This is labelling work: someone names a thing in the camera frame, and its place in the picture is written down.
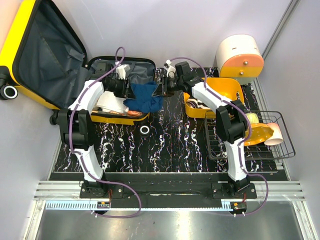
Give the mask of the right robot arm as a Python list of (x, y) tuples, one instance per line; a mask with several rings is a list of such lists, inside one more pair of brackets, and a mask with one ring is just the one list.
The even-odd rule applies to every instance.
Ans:
[(161, 78), (152, 95), (168, 97), (175, 91), (183, 91), (215, 113), (216, 135), (227, 153), (229, 179), (225, 190), (230, 197), (239, 198), (250, 185), (244, 153), (246, 131), (251, 131), (250, 121), (241, 100), (231, 100), (218, 93), (209, 85), (208, 77), (198, 76), (188, 62), (189, 58), (183, 58), (182, 62), (172, 65), (172, 60), (168, 59), (163, 65), (166, 76)]

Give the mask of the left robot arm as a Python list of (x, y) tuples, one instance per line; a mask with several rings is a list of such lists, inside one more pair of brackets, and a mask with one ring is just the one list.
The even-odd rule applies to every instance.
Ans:
[(130, 186), (114, 181), (107, 181), (105, 173), (98, 163), (94, 148), (94, 123), (92, 110), (105, 91), (102, 79), (113, 73), (120, 73), (121, 61), (96, 80), (84, 84), (77, 99), (68, 108), (58, 112), (58, 124), (62, 142), (69, 146), (70, 152), (77, 157), (84, 173), (84, 181), (80, 186), (81, 199), (97, 199), (111, 196), (111, 186), (121, 186), (137, 193)]

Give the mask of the navy blue garment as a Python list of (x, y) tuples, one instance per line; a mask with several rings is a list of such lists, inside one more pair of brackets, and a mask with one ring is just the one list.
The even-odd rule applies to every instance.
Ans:
[(145, 84), (132, 83), (131, 88), (135, 99), (126, 99), (123, 104), (130, 111), (137, 111), (144, 114), (156, 113), (163, 107), (164, 98), (162, 96), (152, 96), (158, 84), (154, 81)]

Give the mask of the black white striped garment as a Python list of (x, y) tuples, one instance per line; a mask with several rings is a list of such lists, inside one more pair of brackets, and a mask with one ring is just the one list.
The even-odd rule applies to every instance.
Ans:
[(204, 110), (209, 110), (210, 108), (205, 105), (202, 101), (195, 99), (195, 98), (189, 98), (186, 101), (187, 106), (193, 109), (204, 109)]

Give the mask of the orange printed cloth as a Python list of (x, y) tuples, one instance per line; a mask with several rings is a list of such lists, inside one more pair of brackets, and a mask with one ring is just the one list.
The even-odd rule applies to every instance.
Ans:
[(128, 111), (124, 111), (124, 112), (110, 111), (109, 114), (124, 116), (124, 117), (128, 117), (128, 118), (141, 118), (144, 115), (140, 111), (133, 111), (133, 110), (128, 110)]

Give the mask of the yellow Pikachu suitcase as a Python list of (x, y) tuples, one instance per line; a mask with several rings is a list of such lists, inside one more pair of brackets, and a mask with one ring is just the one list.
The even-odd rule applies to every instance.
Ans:
[(117, 88), (115, 59), (87, 59), (81, 40), (51, 0), (24, 0), (13, 19), (0, 52), (0, 98), (22, 93), (53, 111), (49, 121), (75, 102), (90, 78), (106, 71), (104, 86)]

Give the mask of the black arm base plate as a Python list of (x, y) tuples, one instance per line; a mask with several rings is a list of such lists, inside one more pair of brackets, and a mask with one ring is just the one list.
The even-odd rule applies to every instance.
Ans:
[(107, 173), (105, 181), (79, 181), (81, 198), (124, 199), (134, 193), (146, 197), (204, 197), (208, 199), (256, 199), (254, 183), (246, 177), (234, 182), (226, 172), (214, 173)]

